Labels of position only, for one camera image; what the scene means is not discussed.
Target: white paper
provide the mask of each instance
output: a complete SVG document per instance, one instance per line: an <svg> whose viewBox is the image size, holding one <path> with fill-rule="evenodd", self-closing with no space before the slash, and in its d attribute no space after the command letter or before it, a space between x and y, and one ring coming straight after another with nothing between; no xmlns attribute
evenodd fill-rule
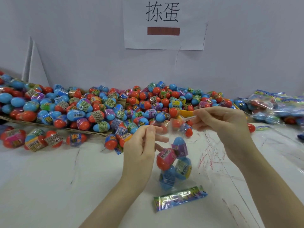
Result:
<svg viewBox="0 0 304 228"><path fill-rule="evenodd" d="M203 50L211 1L123 0L125 48ZM175 36L148 35L148 27L180 31Z"/></svg>

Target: brown rectangle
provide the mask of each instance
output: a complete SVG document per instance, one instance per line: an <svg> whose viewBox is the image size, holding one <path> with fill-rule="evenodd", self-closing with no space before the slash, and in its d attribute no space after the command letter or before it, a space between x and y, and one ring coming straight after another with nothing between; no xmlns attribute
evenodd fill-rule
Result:
<svg viewBox="0 0 304 228"><path fill-rule="evenodd" d="M148 35L179 36L180 28L174 27L148 27Z"/></svg>

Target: colorful packaging strip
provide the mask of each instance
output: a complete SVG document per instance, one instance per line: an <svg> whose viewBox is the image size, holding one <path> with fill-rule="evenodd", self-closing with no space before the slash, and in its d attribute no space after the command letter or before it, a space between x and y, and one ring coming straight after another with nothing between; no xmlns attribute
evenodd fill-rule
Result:
<svg viewBox="0 0 304 228"><path fill-rule="evenodd" d="M200 185L182 190L180 192L174 192L160 197L154 197L153 201L156 207L156 211L161 211L196 199L204 198L207 195L208 194Z"/></svg>

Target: table surface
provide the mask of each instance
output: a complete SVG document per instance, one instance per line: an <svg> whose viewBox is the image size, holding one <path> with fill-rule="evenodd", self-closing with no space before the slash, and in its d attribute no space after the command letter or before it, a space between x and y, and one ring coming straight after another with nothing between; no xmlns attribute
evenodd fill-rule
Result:
<svg viewBox="0 0 304 228"><path fill-rule="evenodd" d="M295 139L297 134L294 128L276 127L256 131L252 137L304 202L303 145ZM173 142L176 135L169 137ZM36 153L1 145L0 227L78 227L121 176L123 154L105 149L103 143L104 138L92 136L79 148L63 144ZM209 195L155 213L153 196L166 193L158 184L160 170L155 164L146 189L120 227L264 227L241 172L226 157L216 133L194 131L186 143L193 169L190 178L175 188L201 184Z"/></svg>

